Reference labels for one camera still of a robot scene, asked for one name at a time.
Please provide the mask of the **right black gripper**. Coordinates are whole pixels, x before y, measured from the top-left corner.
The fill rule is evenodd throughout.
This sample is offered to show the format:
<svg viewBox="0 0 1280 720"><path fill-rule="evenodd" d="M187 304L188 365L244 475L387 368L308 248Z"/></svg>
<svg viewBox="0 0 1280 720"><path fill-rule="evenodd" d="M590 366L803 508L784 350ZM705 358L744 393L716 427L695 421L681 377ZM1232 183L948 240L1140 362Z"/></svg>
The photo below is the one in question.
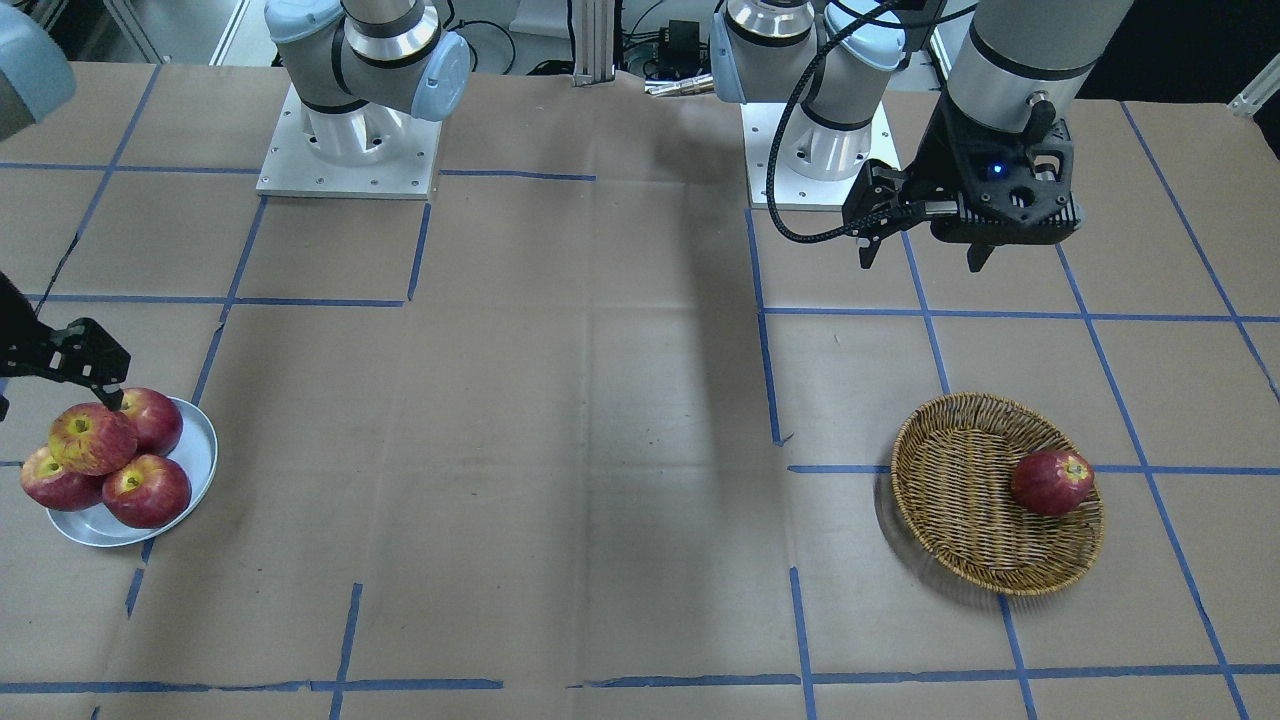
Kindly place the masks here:
<svg viewBox="0 0 1280 720"><path fill-rule="evenodd" d="M131 354L95 319L61 329L38 322L33 307L1 274L1 378L27 375L90 389L110 411L123 405Z"/></svg>

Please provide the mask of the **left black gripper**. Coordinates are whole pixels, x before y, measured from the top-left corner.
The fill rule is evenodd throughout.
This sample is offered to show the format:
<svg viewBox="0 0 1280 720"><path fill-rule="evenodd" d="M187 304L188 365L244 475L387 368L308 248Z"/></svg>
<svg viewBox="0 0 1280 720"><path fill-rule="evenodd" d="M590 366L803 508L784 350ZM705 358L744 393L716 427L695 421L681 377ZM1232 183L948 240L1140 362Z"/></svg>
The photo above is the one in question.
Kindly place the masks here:
<svg viewBox="0 0 1280 720"><path fill-rule="evenodd" d="M906 170L867 159L841 208L858 242L861 269L881 243L925 217L925 202L951 202L931 218L934 236L969 243L966 266L979 273L998 246L1062 242L1083 224L1073 195L1074 142L1043 92L1021 102L1029 113L1011 131L972 119L943 92Z"/></svg>

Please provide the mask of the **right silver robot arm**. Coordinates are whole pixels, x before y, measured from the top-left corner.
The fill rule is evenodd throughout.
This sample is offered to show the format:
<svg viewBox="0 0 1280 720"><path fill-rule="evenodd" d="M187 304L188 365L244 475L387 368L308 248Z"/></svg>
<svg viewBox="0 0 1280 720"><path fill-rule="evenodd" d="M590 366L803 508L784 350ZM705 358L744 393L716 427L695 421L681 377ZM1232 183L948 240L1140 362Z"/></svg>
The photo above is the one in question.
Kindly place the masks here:
<svg viewBox="0 0 1280 720"><path fill-rule="evenodd" d="M256 190L266 197L425 199L440 124L470 74L466 41L429 1L269 1L291 78ZM46 325L3 282L1 374L84 387L120 405L131 355L97 322Z"/></svg>

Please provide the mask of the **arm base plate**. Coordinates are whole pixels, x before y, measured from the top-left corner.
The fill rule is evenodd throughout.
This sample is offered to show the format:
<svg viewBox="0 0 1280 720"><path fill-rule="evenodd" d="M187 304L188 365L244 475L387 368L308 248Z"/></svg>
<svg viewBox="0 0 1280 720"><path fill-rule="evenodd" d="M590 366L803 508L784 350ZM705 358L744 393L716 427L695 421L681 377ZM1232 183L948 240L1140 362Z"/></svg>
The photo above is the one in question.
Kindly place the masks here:
<svg viewBox="0 0 1280 720"><path fill-rule="evenodd" d="M750 102L740 108L750 208L767 208L767 165L785 105ZM780 210L833 211L844 205L860 165L878 158L899 168L884 108L870 123L836 131L815 123L799 108L785 128L774 160L774 205Z"/></svg>
<svg viewBox="0 0 1280 720"><path fill-rule="evenodd" d="M259 172L262 196L428 200L442 123L367 104L326 114L289 87Z"/></svg>

